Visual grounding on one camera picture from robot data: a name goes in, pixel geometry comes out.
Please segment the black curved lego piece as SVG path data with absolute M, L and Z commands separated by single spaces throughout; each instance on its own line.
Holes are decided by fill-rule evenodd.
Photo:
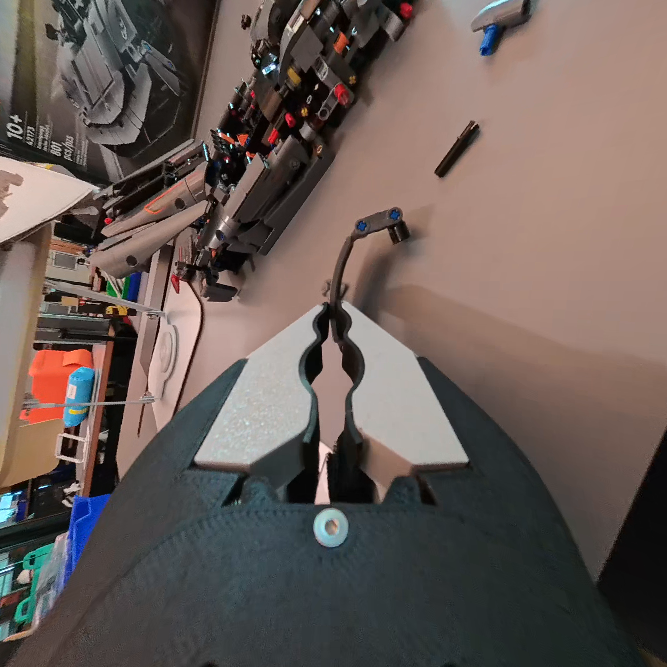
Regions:
M 329 315 L 331 332 L 334 341 L 340 344 L 344 338 L 345 325 L 342 315 L 342 284 L 347 261 L 356 241 L 367 238 L 371 234 L 387 231 L 394 245 L 410 238 L 410 230 L 404 221 L 403 211 L 392 207 L 384 211 L 366 215 L 354 223 L 352 232 L 346 237 L 338 255 L 336 266 L 329 289 Z

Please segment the beige rounded board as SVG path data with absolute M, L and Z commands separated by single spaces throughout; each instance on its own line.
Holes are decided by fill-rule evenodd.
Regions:
M 204 323 L 199 296 L 187 281 L 167 280 L 162 311 L 164 315 L 158 318 L 147 315 L 141 318 L 131 371 L 129 396 L 150 399 L 133 406 L 136 425 L 131 432 L 142 439 L 162 429 L 179 411 Z M 159 374 L 153 361 L 157 333 L 163 322 L 174 325 L 178 332 L 178 357 L 168 378 Z

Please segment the light blue cylinder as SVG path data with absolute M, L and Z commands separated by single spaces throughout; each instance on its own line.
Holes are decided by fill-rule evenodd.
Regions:
M 67 380 L 63 424 L 65 428 L 80 426 L 87 418 L 96 380 L 93 368 L 81 366 Z

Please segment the lego instruction booklet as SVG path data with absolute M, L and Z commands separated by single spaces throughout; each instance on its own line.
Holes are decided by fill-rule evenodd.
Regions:
M 328 481 L 328 463 L 332 449 L 324 442 L 319 444 L 319 471 L 318 484 L 315 490 L 315 505 L 329 505 L 329 481 Z

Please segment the white round disc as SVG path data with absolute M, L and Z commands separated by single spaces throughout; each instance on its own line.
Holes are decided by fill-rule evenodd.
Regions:
M 173 372 L 178 357 L 178 332 L 174 325 L 163 322 L 157 333 L 154 348 L 156 368 L 161 376 L 168 378 Z

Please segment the white paper sheet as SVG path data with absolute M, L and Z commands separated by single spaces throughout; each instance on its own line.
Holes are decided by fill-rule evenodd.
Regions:
M 1 156 L 1 244 L 24 238 L 96 190 L 60 165 Z

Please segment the dark grey lego car model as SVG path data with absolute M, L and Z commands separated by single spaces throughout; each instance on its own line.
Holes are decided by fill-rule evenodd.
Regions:
M 266 256 L 328 171 L 334 129 L 356 88 L 413 15 L 414 1 L 263 1 L 249 28 L 254 67 L 235 89 L 210 144 L 188 141 L 101 193 L 104 240 L 88 265 L 106 279 L 146 270 L 180 233 L 191 255 L 177 279 L 228 302 L 218 282 Z

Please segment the grey lego piece blue pin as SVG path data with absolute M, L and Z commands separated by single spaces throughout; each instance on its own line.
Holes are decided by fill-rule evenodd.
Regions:
M 482 32 L 479 54 L 492 56 L 504 33 L 527 22 L 532 10 L 531 1 L 493 1 L 471 21 L 471 31 Z

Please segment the orange plastic container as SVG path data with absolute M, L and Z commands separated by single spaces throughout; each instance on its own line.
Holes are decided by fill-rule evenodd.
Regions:
M 81 366 L 94 368 L 89 349 L 69 346 L 37 351 L 29 368 L 32 396 L 38 404 L 64 404 L 69 375 Z

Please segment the cardboard box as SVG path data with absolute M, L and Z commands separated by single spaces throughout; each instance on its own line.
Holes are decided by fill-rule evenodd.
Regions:
M 49 225 L 1 248 L 1 487 L 12 486 L 19 415 L 42 300 L 51 242 Z

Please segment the green plastic bin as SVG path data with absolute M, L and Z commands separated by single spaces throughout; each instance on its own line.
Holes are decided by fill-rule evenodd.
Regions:
M 50 612 L 55 602 L 55 583 L 58 565 L 53 565 L 55 543 L 30 551 L 22 561 L 27 580 L 27 597 L 17 605 L 13 620 L 20 629 L 29 629 L 40 623 Z

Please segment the blue plastic bin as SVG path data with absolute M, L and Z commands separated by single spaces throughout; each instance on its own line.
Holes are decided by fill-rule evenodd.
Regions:
M 111 494 L 94 497 L 75 496 L 71 508 L 71 517 L 67 533 L 67 552 L 63 583 L 71 578 L 83 549 L 88 543 L 91 532 L 104 511 Z

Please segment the black lego set box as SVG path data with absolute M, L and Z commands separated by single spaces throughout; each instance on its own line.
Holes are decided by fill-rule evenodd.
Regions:
M 1 156 L 111 183 L 193 137 L 219 1 L 2 1 Z

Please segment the black lego axle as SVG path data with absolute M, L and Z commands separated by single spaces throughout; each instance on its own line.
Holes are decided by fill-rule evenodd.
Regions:
M 477 121 L 471 120 L 461 134 L 457 137 L 454 144 L 447 151 L 445 156 L 439 162 L 434 173 L 439 179 L 445 178 L 456 162 L 468 150 L 471 144 L 476 140 L 480 131 Z

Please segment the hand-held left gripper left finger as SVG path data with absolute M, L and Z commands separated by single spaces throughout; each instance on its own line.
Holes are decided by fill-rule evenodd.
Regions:
M 313 501 L 329 306 L 319 304 L 249 354 L 194 457 L 198 468 L 264 478 L 289 501 Z

